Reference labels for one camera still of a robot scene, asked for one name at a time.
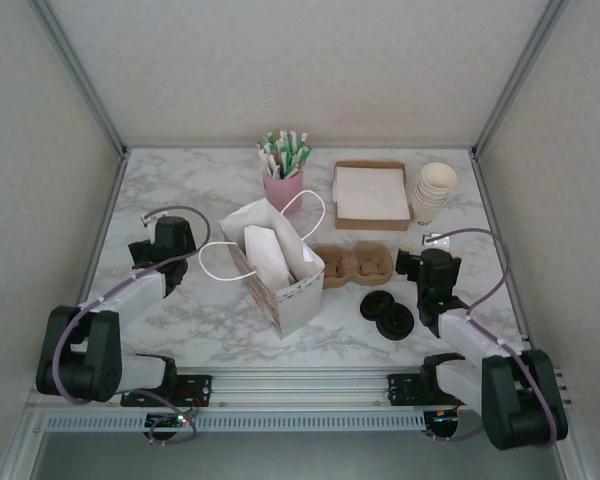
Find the black lid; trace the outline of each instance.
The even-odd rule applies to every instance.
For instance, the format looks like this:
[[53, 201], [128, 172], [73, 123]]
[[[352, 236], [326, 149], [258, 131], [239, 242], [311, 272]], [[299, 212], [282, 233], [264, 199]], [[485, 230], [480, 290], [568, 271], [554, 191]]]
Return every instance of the black lid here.
[[395, 303], [393, 295], [389, 292], [376, 290], [364, 297], [360, 304], [360, 313], [367, 320], [375, 322], [391, 312]]
[[413, 325], [413, 315], [401, 303], [396, 303], [390, 315], [380, 318], [376, 322], [380, 335], [394, 342], [407, 338], [407, 335], [413, 330]]

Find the white paper bag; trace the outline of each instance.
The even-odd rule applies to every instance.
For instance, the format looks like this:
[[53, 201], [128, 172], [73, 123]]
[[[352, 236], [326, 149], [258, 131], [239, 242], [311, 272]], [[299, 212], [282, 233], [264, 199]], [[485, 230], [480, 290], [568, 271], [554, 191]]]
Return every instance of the white paper bag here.
[[[306, 325], [320, 312], [324, 262], [304, 243], [304, 240], [318, 228], [324, 218], [326, 209], [322, 199], [312, 190], [303, 190], [289, 204], [292, 204], [298, 196], [304, 193], [315, 195], [322, 204], [323, 212], [313, 230], [303, 238], [298, 235], [289, 220], [276, 210], [267, 199], [263, 198], [245, 205], [220, 220], [220, 228], [226, 242], [211, 242], [205, 245], [198, 254], [201, 267], [212, 278], [223, 281], [245, 280], [251, 295], [281, 338]], [[244, 229], [248, 225], [270, 228], [275, 232], [289, 270], [296, 279], [295, 284], [273, 292], [255, 275], [256, 272], [249, 265], [249, 261], [244, 254]], [[206, 247], [213, 244], [228, 245], [231, 257], [242, 274], [241, 276], [223, 279], [207, 271], [202, 263], [202, 252]]]

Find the white marble countertop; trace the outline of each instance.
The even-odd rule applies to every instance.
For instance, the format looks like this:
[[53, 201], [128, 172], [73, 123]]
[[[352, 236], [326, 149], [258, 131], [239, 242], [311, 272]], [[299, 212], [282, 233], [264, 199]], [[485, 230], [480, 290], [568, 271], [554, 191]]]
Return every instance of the white marble countertop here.
[[[459, 182], [446, 209], [426, 227], [412, 223], [407, 232], [343, 231], [334, 229], [331, 183], [338, 160], [397, 160], [409, 175], [411, 193], [422, 166], [433, 161], [451, 165]], [[140, 216], [149, 210], [186, 204], [201, 210], [212, 223], [212, 240], [222, 240], [218, 220], [264, 196], [255, 148], [242, 149], [134, 149], [122, 183], [113, 218], [99, 259], [91, 296], [104, 293], [125, 279], [131, 268], [127, 245], [147, 238]], [[305, 188], [315, 190], [327, 203], [327, 215], [308, 239], [309, 246], [339, 244], [352, 247], [362, 240], [383, 242], [395, 258], [398, 247], [419, 252], [422, 235], [462, 227], [488, 228], [471, 163], [463, 150], [315, 149], [305, 170]], [[198, 242], [204, 224], [186, 212]], [[316, 222], [320, 207], [305, 197], [302, 209], [289, 217], [300, 234]], [[451, 240], [451, 252], [462, 257], [457, 295], [470, 303], [500, 278], [501, 268], [493, 241], [465, 234]], [[227, 250], [205, 251], [205, 264], [217, 275], [237, 275]], [[359, 304], [375, 289], [391, 292], [416, 316], [413, 332], [400, 342], [382, 337], [375, 324], [364, 320]], [[511, 302], [505, 289], [476, 318], [507, 340], [519, 340]], [[388, 367], [417, 366], [427, 355], [451, 351], [417, 320], [416, 287], [394, 275], [381, 287], [349, 283], [325, 290], [322, 309], [308, 325], [281, 340], [265, 319], [242, 282], [218, 282], [207, 277], [197, 259], [180, 287], [137, 318], [123, 333], [128, 352], [164, 354], [180, 367]]]

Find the white rope handle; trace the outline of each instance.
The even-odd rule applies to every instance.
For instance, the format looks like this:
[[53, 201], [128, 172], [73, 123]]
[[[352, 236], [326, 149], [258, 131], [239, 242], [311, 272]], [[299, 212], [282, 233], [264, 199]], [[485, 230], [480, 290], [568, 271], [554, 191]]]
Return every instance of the white rope handle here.
[[213, 273], [209, 272], [209, 270], [207, 270], [207, 267], [204, 266], [204, 263], [202, 263], [202, 252], [204, 251], [205, 248], [210, 247], [211, 245], [238, 245], [238, 244], [236, 242], [209, 242], [200, 249], [200, 251], [198, 252], [198, 262], [200, 262], [200, 266], [202, 267], [202, 270], [204, 271], [204, 273], [209, 275], [214, 280], [218, 280], [220, 282], [233, 282], [234, 280], [242, 280], [243, 278], [247, 278], [247, 277], [250, 277], [251, 275], [255, 275], [256, 273], [258, 273], [254, 270], [253, 272], [245, 273], [244, 275], [240, 275], [238, 277], [233, 277], [233, 278], [216, 277]]
[[286, 206], [286, 207], [284, 207], [284, 208], [282, 209], [282, 211], [280, 212], [282, 215], [284, 215], [284, 211], [285, 211], [287, 208], [289, 208], [289, 206], [290, 206], [290, 205], [291, 205], [293, 202], [295, 202], [295, 201], [296, 201], [296, 199], [297, 199], [297, 198], [298, 198], [300, 195], [302, 195], [302, 194], [304, 194], [304, 193], [310, 193], [311, 195], [313, 195], [314, 197], [316, 197], [318, 200], [320, 200], [320, 205], [322, 205], [322, 215], [320, 215], [320, 220], [318, 220], [318, 223], [316, 223], [316, 226], [315, 226], [315, 227], [313, 227], [313, 230], [311, 230], [311, 231], [310, 231], [309, 233], [307, 233], [307, 234], [306, 234], [304, 237], [302, 237], [302, 241], [303, 241], [303, 242], [304, 242], [304, 241], [305, 241], [307, 238], [309, 238], [313, 232], [315, 232], [315, 231], [318, 229], [318, 227], [319, 227], [319, 226], [320, 226], [320, 224], [322, 223], [322, 220], [324, 220], [324, 216], [325, 216], [325, 215], [326, 215], [326, 213], [327, 213], [327, 206], [324, 204], [324, 200], [322, 200], [322, 198], [320, 198], [320, 195], [318, 195], [318, 194], [317, 194], [316, 192], [314, 192], [313, 190], [302, 190], [302, 191], [301, 191], [300, 193], [298, 193], [298, 194], [297, 194], [295, 197], [293, 197], [293, 198], [291, 199], [291, 201], [290, 201], [289, 203], [287, 203], [287, 206]]

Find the white wall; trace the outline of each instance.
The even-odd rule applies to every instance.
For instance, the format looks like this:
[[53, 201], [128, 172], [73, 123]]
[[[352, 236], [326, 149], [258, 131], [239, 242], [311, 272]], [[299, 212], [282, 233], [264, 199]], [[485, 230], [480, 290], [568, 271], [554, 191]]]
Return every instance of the white wall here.
[[0, 464], [49, 311], [75, 301], [115, 155], [24, 0], [0, 0]]
[[52, 0], [125, 142], [477, 138], [547, 0]]
[[533, 336], [600, 463], [600, 0], [567, 7], [482, 163]]

